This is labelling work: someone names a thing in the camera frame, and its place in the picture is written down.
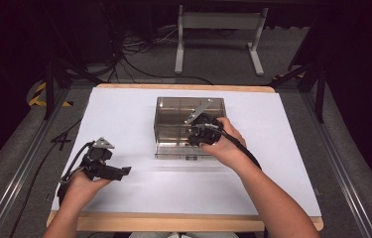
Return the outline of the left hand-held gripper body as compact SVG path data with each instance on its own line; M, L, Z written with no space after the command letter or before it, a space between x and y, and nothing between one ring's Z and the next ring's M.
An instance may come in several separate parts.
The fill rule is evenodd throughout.
M80 166L89 179L101 178L114 180L106 161L112 157L114 146L103 137L88 144L88 150L83 156Z

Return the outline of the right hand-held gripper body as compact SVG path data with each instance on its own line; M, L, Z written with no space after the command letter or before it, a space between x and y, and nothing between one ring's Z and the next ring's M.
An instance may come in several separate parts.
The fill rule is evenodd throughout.
M199 138L204 138L208 145L219 141L222 135L223 125L213 116L205 113L205 110L212 104L213 100L208 98L204 103L191 110L191 113L185 120L189 125L189 133L199 133ZM187 142L193 146L192 139Z

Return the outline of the smoky clear drawer box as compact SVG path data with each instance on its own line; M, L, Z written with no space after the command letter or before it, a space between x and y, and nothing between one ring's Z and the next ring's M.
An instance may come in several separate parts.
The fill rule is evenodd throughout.
M191 110L204 103L205 97L159 97L154 120L156 147L159 143L186 143L189 125L185 120ZM214 118L225 117L223 98L211 98L212 104L205 113Z

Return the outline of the person's right hand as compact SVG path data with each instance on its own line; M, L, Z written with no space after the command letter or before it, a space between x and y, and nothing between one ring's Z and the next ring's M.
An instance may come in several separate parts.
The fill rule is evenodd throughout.
M218 118L218 121L223 125L223 129L228 135L237 139L243 146L246 145L245 139L242 137L240 132L234 128L228 118L220 117ZM208 145L200 143L199 147L235 172L248 160L246 155L224 136L222 136L215 144Z

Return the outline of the person's left hand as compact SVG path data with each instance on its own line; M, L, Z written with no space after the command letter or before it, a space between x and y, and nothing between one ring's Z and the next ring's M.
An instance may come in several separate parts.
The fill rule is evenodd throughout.
M102 188L109 184L109 179L91 180L84 172L76 172L70 178L62 206L83 209Z

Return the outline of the white table sheet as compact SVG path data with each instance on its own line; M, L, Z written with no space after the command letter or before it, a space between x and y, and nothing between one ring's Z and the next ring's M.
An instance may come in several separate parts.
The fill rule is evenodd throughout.
M93 88L73 148L105 138L109 165L131 172L103 188L92 212L253 215L240 178L213 158L158 159L154 118L160 97L221 98L263 172L310 216L320 209L277 93L139 88Z

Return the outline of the wooden table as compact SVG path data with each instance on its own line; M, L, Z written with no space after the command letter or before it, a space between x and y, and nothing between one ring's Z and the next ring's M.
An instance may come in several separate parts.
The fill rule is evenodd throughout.
M209 85L155 85L155 84L101 84L104 88L139 88L139 89L174 89L204 91L237 91L277 93L270 87L261 86L209 86ZM262 231L264 222L256 210L253 215L220 214L176 214L176 213L127 213L127 212L92 212L84 208L78 216L79 231ZM323 221L321 213L310 216L316 230L321 230Z

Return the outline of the black metal stand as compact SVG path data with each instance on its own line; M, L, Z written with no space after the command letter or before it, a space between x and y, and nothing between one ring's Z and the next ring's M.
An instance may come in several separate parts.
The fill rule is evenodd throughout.
M298 68L291 70L285 75L277 75L270 83L268 83L268 86L276 88L286 81L289 81L292 78L296 78L300 74L303 75L298 85L298 89L300 92L310 92L313 86L316 85L314 113L317 120L322 123L326 78L323 67L321 65L317 65L316 63L312 62L299 66Z
M82 78L94 83L95 85L102 83L102 80L98 77L86 72L79 66L76 66L64 59L54 58L50 59L46 66L46 115L45 120L48 120L57 106L57 100L55 98L55 83L60 88L68 89L71 86L71 79L66 72L68 69L79 74Z

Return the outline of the yellow black hazard tape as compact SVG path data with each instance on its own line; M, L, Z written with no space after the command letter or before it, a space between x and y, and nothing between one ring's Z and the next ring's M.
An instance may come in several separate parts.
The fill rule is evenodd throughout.
M41 82L33 94L31 100L28 102L30 106L46 106L47 102L40 99L42 92L46 89L46 83Z

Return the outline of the white metal stand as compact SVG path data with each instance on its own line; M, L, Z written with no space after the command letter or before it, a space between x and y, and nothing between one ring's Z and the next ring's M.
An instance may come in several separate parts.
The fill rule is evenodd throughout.
M264 69L257 49L268 12L268 8L263 8L258 13L188 12L184 5L180 5L178 14L178 46L174 72L176 74L183 72L185 56L184 29L254 30L255 38L251 43L247 44L247 50L256 74L262 76Z

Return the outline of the aluminium rail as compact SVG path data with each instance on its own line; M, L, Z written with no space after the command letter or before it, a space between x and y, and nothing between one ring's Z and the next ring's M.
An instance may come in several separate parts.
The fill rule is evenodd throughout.
M69 94L61 89L56 96L57 109L46 119L45 109L32 109L0 151L0 229L17 199L36 156L63 102Z
M354 187L348 172L346 171L340 156L332 142L332 139L327 131L327 128L323 123L319 122L319 119L315 113L314 102L310 95L307 93L301 94L304 105L309 111L310 118L313 121L316 130L320 134L321 140L325 146L328 154L331 168L335 174L335 177L342 190L343 196L348 204L350 211L355 219L355 222L360 230L363 238L372 238L372 222L365 210L363 203L358 195L356 188Z

